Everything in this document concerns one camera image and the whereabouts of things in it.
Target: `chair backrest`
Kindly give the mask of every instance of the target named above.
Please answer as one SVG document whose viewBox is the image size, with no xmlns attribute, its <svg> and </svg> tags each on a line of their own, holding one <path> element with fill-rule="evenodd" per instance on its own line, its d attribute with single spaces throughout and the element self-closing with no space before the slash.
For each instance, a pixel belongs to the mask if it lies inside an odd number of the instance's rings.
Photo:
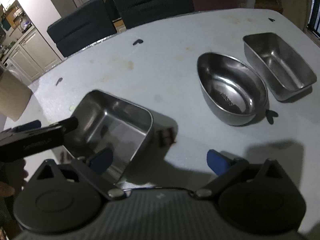
<svg viewBox="0 0 320 240">
<path fill-rule="evenodd" d="M 127 29 L 194 11 L 192 0 L 114 0 Z"/>
<path fill-rule="evenodd" d="M 64 57 L 116 33 L 104 0 L 90 0 L 51 24 L 47 33 Z"/>
</svg>

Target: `rectangular metal container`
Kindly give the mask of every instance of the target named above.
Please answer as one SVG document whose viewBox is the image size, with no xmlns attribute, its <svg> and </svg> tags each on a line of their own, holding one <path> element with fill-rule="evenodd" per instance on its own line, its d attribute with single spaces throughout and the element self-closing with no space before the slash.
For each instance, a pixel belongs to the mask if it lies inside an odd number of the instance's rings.
<svg viewBox="0 0 320 240">
<path fill-rule="evenodd" d="M 112 183 L 118 182 L 153 136 L 150 111 L 99 90 L 86 94 L 72 116 L 79 125 L 65 135 L 64 146 L 75 158 L 89 158 L 108 149 L 113 160 L 102 176 Z"/>
<path fill-rule="evenodd" d="M 243 41 L 248 62 L 278 101 L 289 99 L 317 81 L 305 60 L 275 33 L 247 35 Z"/>
</svg>

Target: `white table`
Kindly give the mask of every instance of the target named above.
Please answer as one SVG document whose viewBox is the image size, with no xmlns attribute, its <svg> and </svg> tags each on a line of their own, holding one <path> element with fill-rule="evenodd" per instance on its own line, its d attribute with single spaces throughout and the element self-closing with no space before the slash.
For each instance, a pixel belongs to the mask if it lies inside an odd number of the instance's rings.
<svg viewBox="0 0 320 240">
<path fill-rule="evenodd" d="M 177 142 L 167 153 L 157 149 L 155 140 L 123 187 L 131 183 L 201 187 L 212 178 L 206 163 L 206 153 L 212 148 L 253 163 L 274 158 L 307 202 L 300 231 L 308 232 L 320 222 L 320 82 L 313 85 L 311 94 L 294 103 L 280 103 L 269 92 L 270 109 L 279 114 L 274 125 L 263 119 L 232 127 L 210 111 L 196 73 L 197 58 L 208 51 L 248 63 L 242 37 L 263 32 L 281 36 L 320 77 L 319 48 L 275 11 L 191 14 L 133 28 L 62 62 L 31 85 L 35 93 L 22 117 L 17 122 L 8 119 L 5 128 L 34 119 L 43 125 L 65 119 L 89 91 L 108 91 L 152 110 L 156 128 L 178 127 Z M 144 42 L 133 46 L 137 39 Z M 63 80 L 56 86 L 60 77 Z"/>
</svg>

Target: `stainless steel bowl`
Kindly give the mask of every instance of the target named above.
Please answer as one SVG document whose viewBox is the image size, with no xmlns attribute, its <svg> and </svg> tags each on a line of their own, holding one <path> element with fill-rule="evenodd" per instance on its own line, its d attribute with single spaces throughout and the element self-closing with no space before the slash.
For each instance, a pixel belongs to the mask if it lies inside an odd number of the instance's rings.
<svg viewBox="0 0 320 240">
<path fill-rule="evenodd" d="M 264 110 L 267 88 L 260 76 L 240 60 L 217 53 L 198 58 L 198 76 L 212 112 L 229 125 L 244 125 Z"/>
</svg>

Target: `blue gripper pad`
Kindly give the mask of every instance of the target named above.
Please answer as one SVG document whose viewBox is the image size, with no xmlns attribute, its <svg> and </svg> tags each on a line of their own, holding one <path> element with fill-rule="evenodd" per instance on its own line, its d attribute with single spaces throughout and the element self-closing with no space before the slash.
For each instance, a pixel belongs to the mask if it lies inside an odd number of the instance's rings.
<svg viewBox="0 0 320 240">
<path fill-rule="evenodd" d="M 94 170 L 98 175 L 104 173 L 110 167 L 113 161 L 113 152 L 110 148 L 105 148 L 95 155 L 91 156 L 88 166 Z"/>
<path fill-rule="evenodd" d="M 220 176 L 231 166 L 231 160 L 215 150 L 209 150 L 207 153 L 207 164 L 215 174 Z"/>
</svg>

